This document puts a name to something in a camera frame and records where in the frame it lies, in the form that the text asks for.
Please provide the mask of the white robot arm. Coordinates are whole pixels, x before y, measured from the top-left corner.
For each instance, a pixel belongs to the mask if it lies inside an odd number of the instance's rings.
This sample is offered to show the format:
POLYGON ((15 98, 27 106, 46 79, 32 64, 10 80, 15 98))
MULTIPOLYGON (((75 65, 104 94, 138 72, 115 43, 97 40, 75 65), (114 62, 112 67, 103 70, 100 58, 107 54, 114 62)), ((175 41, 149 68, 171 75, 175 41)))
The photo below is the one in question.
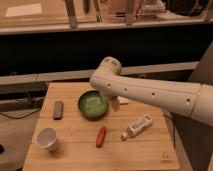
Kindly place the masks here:
POLYGON ((202 83, 137 79, 121 76, 121 63, 105 57, 90 85, 107 100, 121 96, 153 105, 213 127, 213 86, 202 83))

